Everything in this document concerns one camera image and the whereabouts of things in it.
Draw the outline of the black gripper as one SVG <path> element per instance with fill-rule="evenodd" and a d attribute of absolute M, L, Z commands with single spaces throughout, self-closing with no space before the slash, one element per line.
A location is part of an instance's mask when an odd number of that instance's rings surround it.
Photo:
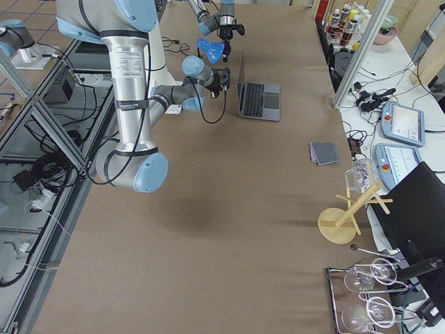
<path fill-rule="evenodd" d="M 228 67 L 219 69 L 212 68 L 213 79 L 209 84 L 211 98 L 217 98 L 222 91 L 226 91 L 230 86 L 230 69 Z"/>
<path fill-rule="evenodd" d="M 219 27 L 218 36 L 221 39 L 224 39 L 222 41 L 224 44 L 224 49 L 222 51 L 222 61 L 224 63 L 228 61 L 228 57 L 231 53 L 231 45 L 228 39 L 233 38 L 234 31 L 236 31 L 241 36 L 245 35 L 245 27 L 242 24 L 226 24 Z"/>

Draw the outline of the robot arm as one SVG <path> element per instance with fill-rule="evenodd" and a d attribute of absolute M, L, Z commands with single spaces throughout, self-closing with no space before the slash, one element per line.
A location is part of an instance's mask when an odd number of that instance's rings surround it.
<path fill-rule="evenodd" d="M 207 54 L 207 58 L 212 64 L 220 58 L 226 63 L 232 52 L 230 41 L 234 37 L 234 31 L 237 31 L 241 36 L 245 35 L 244 25 L 238 23 L 235 18 L 235 1 L 221 1 L 220 10 L 213 15 L 204 7 L 202 1 L 188 1 L 188 4 L 195 13 L 201 34 L 207 36 L 217 31 L 221 39 L 221 42 L 216 43 L 217 50 L 220 51 L 219 55 L 213 53 L 215 59 L 211 60 L 210 55 Z"/>
<path fill-rule="evenodd" d="M 182 63 L 181 85 L 150 87 L 146 60 L 154 58 L 149 36 L 158 23 L 154 1 L 57 1 L 58 29 L 69 38 L 106 45 L 110 59 L 119 135 L 98 149 L 95 166 L 102 183 L 152 193 L 168 174 L 152 127 L 173 105 L 200 111 L 204 92 L 227 90 L 229 68 L 210 68 L 197 56 Z"/>

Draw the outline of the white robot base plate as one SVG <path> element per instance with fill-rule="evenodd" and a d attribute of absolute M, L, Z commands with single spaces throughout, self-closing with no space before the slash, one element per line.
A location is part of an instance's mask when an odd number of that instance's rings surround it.
<path fill-rule="evenodd" d="M 180 104 L 171 104 L 165 114 L 168 115 L 180 115 L 181 114 L 181 110 L 182 110 L 182 106 Z"/>

